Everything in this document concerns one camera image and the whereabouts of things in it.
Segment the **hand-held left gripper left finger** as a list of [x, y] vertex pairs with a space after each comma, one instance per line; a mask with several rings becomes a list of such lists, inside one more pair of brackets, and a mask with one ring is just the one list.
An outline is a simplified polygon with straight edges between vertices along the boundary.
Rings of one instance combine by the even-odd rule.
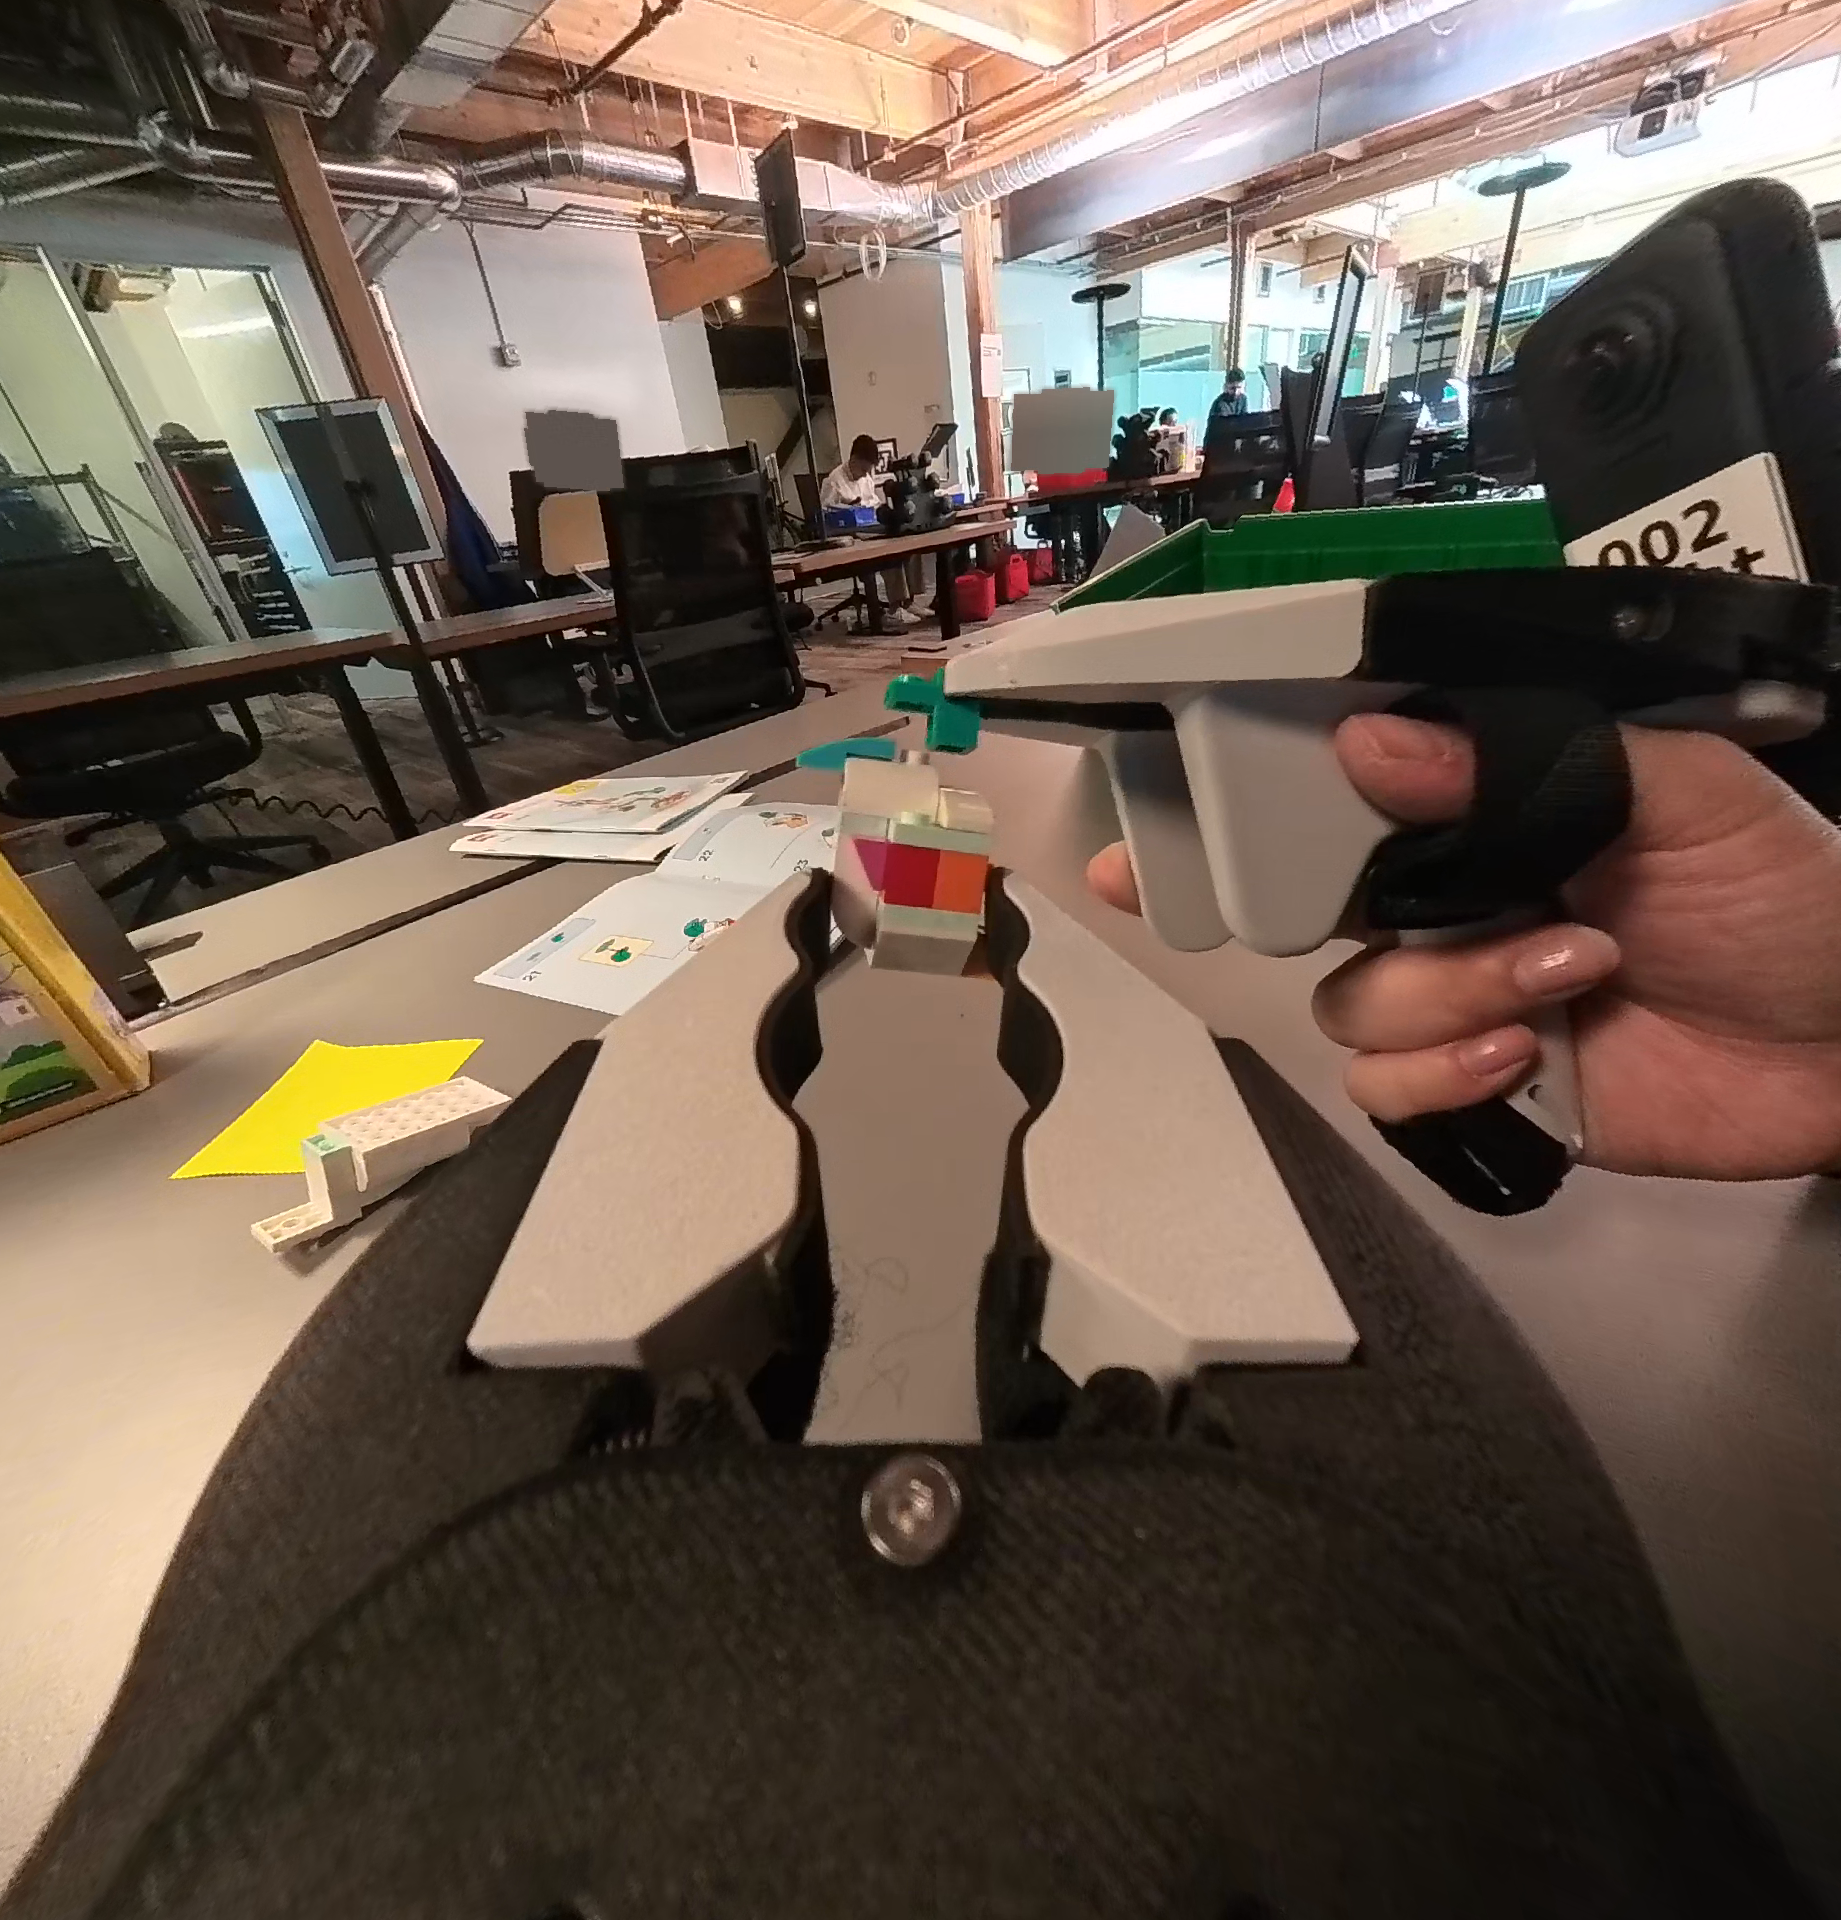
[[758, 1374], [798, 1340], [821, 1206], [827, 872], [782, 878], [620, 1013], [468, 1331], [493, 1368]]

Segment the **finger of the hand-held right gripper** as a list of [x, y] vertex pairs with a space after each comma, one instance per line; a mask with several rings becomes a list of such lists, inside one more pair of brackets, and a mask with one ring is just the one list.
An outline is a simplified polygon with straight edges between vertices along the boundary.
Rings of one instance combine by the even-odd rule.
[[1363, 665], [1369, 579], [1059, 607], [957, 653], [947, 697], [982, 727], [1098, 740], [1172, 725], [1172, 710], [1233, 683], [1338, 681]]

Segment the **black mesh office chair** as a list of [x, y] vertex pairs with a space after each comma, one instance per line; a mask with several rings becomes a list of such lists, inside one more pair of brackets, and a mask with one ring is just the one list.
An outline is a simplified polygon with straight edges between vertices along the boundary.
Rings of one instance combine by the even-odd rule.
[[752, 447], [626, 458], [602, 522], [596, 688], [626, 736], [690, 744], [802, 704]]

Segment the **multicolour lego assembly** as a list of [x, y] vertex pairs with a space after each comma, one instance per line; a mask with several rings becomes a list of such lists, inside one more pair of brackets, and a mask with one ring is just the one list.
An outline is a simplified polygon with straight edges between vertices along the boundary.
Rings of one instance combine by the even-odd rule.
[[831, 740], [795, 760], [840, 775], [834, 916], [879, 969], [969, 970], [984, 933], [994, 809], [952, 784], [927, 750]]

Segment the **person's right hand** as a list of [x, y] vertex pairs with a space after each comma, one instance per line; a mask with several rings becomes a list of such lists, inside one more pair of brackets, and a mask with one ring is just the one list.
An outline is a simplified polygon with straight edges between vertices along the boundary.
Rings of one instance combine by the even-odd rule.
[[1739, 744], [1624, 727], [1631, 816], [1557, 917], [1365, 946], [1313, 989], [1365, 1118], [1508, 1094], [1572, 1009], [1579, 1163], [1631, 1177], [1841, 1174], [1841, 832]]

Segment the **open instruction booklet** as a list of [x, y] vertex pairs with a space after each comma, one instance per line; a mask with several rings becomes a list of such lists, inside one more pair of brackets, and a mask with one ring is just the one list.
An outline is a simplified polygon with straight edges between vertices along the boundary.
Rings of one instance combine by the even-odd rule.
[[476, 982], [620, 1017], [784, 878], [827, 872], [837, 831], [837, 804], [732, 798], [649, 872], [610, 885]]

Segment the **black hanging screen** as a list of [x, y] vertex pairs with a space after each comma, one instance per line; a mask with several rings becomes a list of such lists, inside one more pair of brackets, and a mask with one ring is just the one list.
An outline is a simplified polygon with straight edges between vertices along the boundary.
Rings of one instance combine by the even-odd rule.
[[752, 161], [767, 259], [782, 275], [807, 253], [793, 130], [778, 132]]

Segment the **black panel on stand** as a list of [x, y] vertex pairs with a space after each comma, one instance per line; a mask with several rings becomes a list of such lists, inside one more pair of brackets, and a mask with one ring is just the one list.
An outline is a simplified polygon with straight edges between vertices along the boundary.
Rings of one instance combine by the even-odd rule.
[[375, 571], [406, 636], [406, 671], [466, 817], [485, 789], [445, 681], [427, 653], [402, 573], [445, 556], [444, 530], [412, 471], [400, 422], [378, 398], [269, 405], [264, 439], [305, 516], [327, 573]]

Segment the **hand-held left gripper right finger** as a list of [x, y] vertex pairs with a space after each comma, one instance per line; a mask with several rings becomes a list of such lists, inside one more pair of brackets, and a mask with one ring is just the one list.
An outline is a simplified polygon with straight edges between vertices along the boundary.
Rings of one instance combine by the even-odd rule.
[[1359, 1331], [1210, 1029], [1022, 876], [1012, 1009], [1051, 1021], [1030, 1094], [1027, 1222], [1047, 1252], [1037, 1347], [1067, 1374], [1345, 1363]]

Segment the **white lego assembly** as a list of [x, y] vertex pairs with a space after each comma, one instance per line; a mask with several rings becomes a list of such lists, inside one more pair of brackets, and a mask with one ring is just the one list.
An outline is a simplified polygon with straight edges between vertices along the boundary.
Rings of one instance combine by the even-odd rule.
[[460, 1152], [507, 1107], [508, 1094], [454, 1076], [327, 1120], [303, 1139], [308, 1197], [251, 1222], [251, 1237], [285, 1256], [351, 1227], [422, 1170]]

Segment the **green plastic bin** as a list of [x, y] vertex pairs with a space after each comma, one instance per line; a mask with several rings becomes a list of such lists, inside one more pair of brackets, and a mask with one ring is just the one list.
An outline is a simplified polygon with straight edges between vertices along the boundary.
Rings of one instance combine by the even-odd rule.
[[1057, 608], [1280, 589], [1425, 571], [1560, 569], [1541, 499], [1477, 499], [1291, 516], [1196, 520], [1137, 556], [1100, 565]]

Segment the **yellow paper sheet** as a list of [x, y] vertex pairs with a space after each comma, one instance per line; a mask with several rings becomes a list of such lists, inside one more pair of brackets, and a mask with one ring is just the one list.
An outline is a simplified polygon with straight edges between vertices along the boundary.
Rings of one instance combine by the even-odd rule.
[[303, 1141], [322, 1123], [447, 1082], [479, 1040], [313, 1042], [239, 1118], [172, 1173], [172, 1180], [281, 1177], [303, 1167]]

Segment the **yellow lego set box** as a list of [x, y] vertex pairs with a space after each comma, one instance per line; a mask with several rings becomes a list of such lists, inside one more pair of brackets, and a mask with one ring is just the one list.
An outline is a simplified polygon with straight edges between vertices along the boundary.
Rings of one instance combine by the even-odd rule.
[[143, 1042], [0, 853], [0, 1141], [151, 1087]]

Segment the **teal lego piece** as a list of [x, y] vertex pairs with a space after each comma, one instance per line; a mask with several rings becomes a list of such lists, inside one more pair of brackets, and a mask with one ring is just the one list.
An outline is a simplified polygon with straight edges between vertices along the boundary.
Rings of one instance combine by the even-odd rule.
[[928, 753], [969, 754], [982, 740], [982, 704], [949, 688], [949, 671], [899, 673], [884, 692], [890, 712], [924, 719], [924, 746]]

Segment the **silver ventilation duct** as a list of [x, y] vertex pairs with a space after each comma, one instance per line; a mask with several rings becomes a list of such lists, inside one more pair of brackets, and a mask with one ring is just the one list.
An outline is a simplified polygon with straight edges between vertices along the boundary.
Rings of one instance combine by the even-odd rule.
[[675, 150], [652, 150], [613, 145], [590, 132], [541, 130], [460, 161], [322, 156], [322, 169], [341, 197], [441, 207], [498, 189], [582, 184], [743, 212], [762, 204], [766, 185], [793, 178], [802, 212], [861, 224], [934, 224], [1012, 194], [1005, 180], [880, 180], [827, 161], [788, 156], [784, 137], [748, 150], [693, 136]]

